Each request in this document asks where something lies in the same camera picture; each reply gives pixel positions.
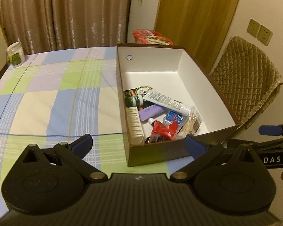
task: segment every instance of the clear plastic container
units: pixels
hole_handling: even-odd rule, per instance
[[[25,55],[20,41],[13,43],[6,49],[9,62],[13,67],[18,67],[25,61]]]

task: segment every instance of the box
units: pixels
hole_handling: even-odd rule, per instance
[[[139,166],[189,156],[184,139],[144,145],[130,144],[123,91],[150,86],[190,106],[203,120],[197,135],[206,142],[223,142],[240,126],[224,95],[203,67],[183,47],[154,44],[118,44],[117,84],[127,165]],[[143,123],[145,137],[152,126]]]

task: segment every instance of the tablecloth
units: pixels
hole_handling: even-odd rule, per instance
[[[26,56],[0,80],[1,184],[30,143],[40,148],[90,133],[84,160],[104,173],[167,173],[192,157],[127,167],[116,85],[116,47],[79,48]],[[8,211],[0,192],[0,217]]]

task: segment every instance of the white ridged plastic object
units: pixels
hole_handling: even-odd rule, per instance
[[[145,140],[145,135],[142,130],[142,124],[139,119],[137,107],[126,108],[127,112],[127,123],[130,133],[130,143],[133,145],[143,145]]]

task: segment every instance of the wall socket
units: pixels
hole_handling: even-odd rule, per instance
[[[267,46],[272,38],[272,31],[270,31],[265,26],[261,26],[260,31],[257,35],[257,39],[262,42],[265,46]]]
[[[248,33],[250,33],[254,37],[257,37],[259,30],[260,30],[260,26],[261,24],[251,19],[250,23],[248,24]]]

